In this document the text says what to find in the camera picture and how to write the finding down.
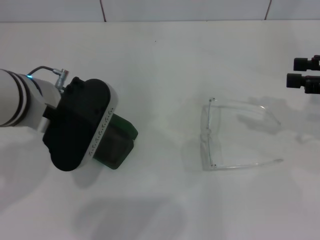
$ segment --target clear plastic glasses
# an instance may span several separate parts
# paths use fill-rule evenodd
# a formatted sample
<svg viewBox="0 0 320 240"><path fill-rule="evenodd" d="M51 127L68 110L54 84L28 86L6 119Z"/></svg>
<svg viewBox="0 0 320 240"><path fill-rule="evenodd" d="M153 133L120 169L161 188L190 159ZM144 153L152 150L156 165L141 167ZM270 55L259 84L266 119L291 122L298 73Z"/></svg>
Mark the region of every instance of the clear plastic glasses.
<svg viewBox="0 0 320 240"><path fill-rule="evenodd" d="M201 114L204 170L254 168L282 162L281 123L264 106L210 98Z"/></svg>

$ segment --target white wall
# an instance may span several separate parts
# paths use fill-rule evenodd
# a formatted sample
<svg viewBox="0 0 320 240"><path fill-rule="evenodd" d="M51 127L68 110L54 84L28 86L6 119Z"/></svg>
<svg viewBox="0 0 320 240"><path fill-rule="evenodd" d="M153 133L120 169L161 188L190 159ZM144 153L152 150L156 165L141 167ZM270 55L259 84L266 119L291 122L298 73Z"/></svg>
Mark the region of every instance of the white wall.
<svg viewBox="0 0 320 240"><path fill-rule="evenodd" d="M320 19L320 0L273 0L267 19Z"/></svg>
<svg viewBox="0 0 320 240"><path fill-rule="evenodd" d="M99 0L0 0L0 22L103 22Z"/></svg>
<svg viewBox="0 0 320 240"><path fill-rule="evenodd" d="M269 0L102 0L107 22L262 20Z"/></svg>
<svg viewBox="0 0 320 240"><path fill-rule="evenodd" d="M269 0L102 0L106 20L262 20ZM0 0L0 22L103 22L100 0Z"/></svg>

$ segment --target white table surface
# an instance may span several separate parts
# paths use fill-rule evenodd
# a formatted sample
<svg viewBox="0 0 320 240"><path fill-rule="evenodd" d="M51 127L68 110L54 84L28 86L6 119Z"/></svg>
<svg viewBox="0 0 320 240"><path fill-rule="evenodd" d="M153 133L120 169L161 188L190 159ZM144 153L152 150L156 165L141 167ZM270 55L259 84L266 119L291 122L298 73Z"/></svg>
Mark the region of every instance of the white table surface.
<svg viewBox="0 0 320 240"><path fill-rule="evenodd" d="M102 79L118 92L115 113L139 131L119 169L92 161L62 172L41 136L1 128L0 239L319 239L320 98L286 88L294 58L320 52L319 30L320 21L0 24L1 68ZM284 162L202 171L211 96L268 105L285 128Z"/></svg>

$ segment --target safety glasses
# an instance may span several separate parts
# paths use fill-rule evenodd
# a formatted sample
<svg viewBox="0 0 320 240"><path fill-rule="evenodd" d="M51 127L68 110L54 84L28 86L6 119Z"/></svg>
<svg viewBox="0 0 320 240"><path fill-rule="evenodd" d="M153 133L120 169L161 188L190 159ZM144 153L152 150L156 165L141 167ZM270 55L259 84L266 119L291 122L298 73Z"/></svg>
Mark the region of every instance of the safety glasses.
<svg viewBox="0 0 320 240"><path fill-rule="evenodd" d="M264 106L210 98L201 114L203 169L244 169L282 162L276 151L280 130L281 123Z"/></svg>

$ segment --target tile grout line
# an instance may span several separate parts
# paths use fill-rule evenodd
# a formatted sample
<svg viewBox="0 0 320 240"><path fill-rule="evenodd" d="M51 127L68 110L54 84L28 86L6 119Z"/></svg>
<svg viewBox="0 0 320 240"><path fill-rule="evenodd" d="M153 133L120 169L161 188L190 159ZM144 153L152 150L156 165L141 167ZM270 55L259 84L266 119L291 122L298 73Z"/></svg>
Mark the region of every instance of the tile grout line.
<svg viewBox="0 0 320 240"><path fill-rule="evenodd" d="M267 20L267 17L268 17L268 14L269 14L269 10L270 10L270 6L271 6L271 4L272 4L272 0L270 0L270 2L269 2L269 6L268 6L268 9L267 9L267 11L266 11L266 14L265 14L264 20Z"/></svg>
<svg viewBox="0 0 320 240"><path fill-rule="evenodd" d="M103 6L103 4L102 4L102 0L100 0L100 6L101 6L102 15L103 15L103 20L104 20L104 22L106 23L107 20L106 20L106 15L105 15L104 6Z"/></svg>

